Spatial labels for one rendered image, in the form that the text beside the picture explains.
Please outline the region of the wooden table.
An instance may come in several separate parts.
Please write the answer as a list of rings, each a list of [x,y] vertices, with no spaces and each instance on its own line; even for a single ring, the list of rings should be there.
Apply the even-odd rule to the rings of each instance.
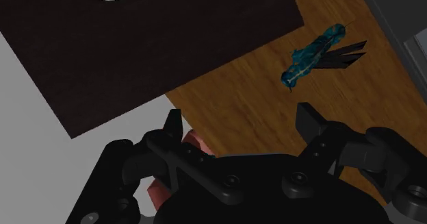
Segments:
[[[326,119],[357,132],[388,127],[427,155],[427,104],[364,0],[296,0],[304,26],[243,55],[167,96],[216,155],[299,154],[296,106],[310,103]],[[313,70],[287,89],[281,73],[291,53],[327,27],[347,27],[342,45],[365,42],[346,69]]]

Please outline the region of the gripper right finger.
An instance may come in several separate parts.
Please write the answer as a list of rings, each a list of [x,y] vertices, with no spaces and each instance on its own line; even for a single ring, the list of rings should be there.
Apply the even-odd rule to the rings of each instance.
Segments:
[[[368,210],[377,202],[339,179],[356,168],[404,216],[427,222],[427,157],[401,135],[386,127],[358,133],[346,124],[326,120],[311,104],[298,103],[296,129],[307,146],[282,178],[290,199],[314,198],[343,205],[354,195]]]

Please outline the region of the blue bird figure black tail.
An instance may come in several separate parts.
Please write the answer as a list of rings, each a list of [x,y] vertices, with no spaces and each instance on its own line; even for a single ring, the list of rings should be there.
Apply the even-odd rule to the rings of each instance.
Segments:
[[[292,52],[291,65],[281,74],[282,84],[292,92],[297,81],[308,75],[313,69],[346,69],[365,55],[365,52],[357,53],[357,51],[364,48],[366,40],[330,50],[345,36],[346,26],[336,23],[306,47],[295,49]]]

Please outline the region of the pink red block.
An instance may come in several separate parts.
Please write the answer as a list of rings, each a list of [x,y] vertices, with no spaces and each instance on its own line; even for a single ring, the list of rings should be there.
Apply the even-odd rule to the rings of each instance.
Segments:
[[[188,142],[195,147],[199,148],[208,155],[215,156],[213,151],[206,145],[203,139],[191,129],[184,137],[182,142]],[[154,179],[151,185],[147,188],[147,193],[151,198],[153,206],[156,211],[161,207],[161,205],[171,197],[171,194],[168,192],[166,187],[157,179]]]

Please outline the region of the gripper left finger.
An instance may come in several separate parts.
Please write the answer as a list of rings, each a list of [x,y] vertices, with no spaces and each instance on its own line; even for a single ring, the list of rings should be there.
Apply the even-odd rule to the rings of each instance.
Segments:
[[[172,199],[196,198],[221,208],[243,202],[239,175],[220,169],[220,159],[182,142],[181,111],[171,109],[163,128],[136,144],[114,140],[101,153],[66,224],[138,224],[134,193],[141,179],[154,177]]]

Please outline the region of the dark robot stand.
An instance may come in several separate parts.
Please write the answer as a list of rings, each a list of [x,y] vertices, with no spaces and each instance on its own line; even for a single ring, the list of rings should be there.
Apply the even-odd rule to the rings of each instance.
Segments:
[[[296,0],[0,0],[0,33],[71,138],[303,24]]]

